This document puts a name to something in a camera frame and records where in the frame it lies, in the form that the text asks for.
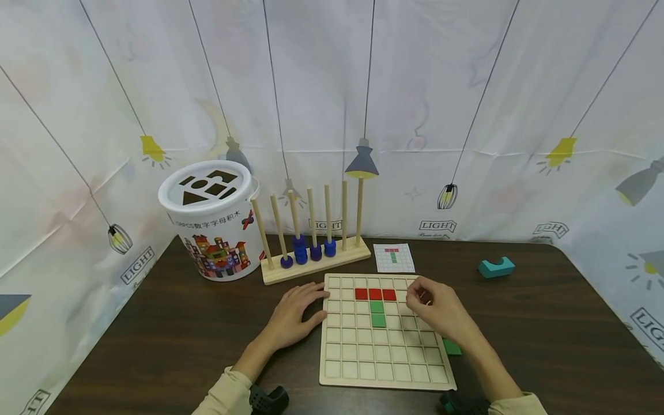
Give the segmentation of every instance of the hand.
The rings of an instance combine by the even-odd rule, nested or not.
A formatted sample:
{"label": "hand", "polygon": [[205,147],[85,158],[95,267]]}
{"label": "hand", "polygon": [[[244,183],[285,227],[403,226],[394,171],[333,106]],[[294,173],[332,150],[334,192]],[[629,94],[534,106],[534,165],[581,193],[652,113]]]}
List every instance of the hand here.
{"label": "hand", "polygon": [[269,345],[274,352],[307,337],[311,330],[327,317],[327,312],[321,310],[307,321],[302,321],[302,314],[309,304],[319,298],[330,296],[328,291],[321,291],[324,287],[324,282],[319,284],[310,282],[285,293],[274,309],[268,325],[256,340]]}
{"label": "hand", "polygon": [[418,277],[408,287],[406,305],[438,334],[462,349],[483,338],[452,287]]}

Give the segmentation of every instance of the colorful building illustration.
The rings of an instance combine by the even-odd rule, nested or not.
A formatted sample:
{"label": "colorful building illustration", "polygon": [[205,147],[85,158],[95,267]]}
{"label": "colorful building illustration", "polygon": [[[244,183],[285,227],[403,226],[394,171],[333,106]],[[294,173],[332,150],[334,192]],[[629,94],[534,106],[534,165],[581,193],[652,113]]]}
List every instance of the colorful building illustration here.
{"label": "colorful building illustration", "polygon": [[210,244],[205,235],[194,235],[193,238],[193,244],[185,238],[185,246],[203,275],[223,278],[240,272],[251,264],[246,253],[246,243],[243,241],[231,248],[222,238],[215,238],[214,244]]}

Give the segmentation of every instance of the bucket lid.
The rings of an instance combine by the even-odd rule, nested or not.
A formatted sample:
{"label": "bucket lid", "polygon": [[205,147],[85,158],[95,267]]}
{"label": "bucket lid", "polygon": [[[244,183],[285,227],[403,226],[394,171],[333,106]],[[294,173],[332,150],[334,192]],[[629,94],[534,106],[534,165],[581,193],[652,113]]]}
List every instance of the bucket lid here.
{"label": "bucket lid", "polygon": [[159,187],[159,202],[167,210],[200,216],[223,210],[248,197],[251,173],[228,160],[202,161],[184,167]]}

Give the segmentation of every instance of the red block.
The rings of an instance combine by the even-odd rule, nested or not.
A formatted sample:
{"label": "red block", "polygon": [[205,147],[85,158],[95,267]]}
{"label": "red block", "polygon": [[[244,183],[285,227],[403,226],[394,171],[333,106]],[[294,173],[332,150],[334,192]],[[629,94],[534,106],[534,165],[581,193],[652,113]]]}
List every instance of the red block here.
{"label": "red block", "polygon": [[355,299],[369,299],[366,288],[355,288]]}
{"label": "red block", "polygon": [[379,288],[369,288],[369,299],[382,299]]}
{"label": "red block", "polygon": [[385,301],[396,301],[396,291],[383,290],[382,297],[385,298]]}

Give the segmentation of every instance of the white bucket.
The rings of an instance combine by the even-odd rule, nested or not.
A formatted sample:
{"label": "white bucket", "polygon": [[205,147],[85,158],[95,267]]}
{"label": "white bucket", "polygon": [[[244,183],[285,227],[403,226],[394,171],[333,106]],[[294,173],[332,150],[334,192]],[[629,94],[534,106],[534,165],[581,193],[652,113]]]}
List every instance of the white bucket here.
{"label": "white bucket", "polygon": [[159,202],[177,227],[199,274],[211,281],[238,280],[265,256],[250,199],[260,185],[234,161],[192,164],[159,188]]}

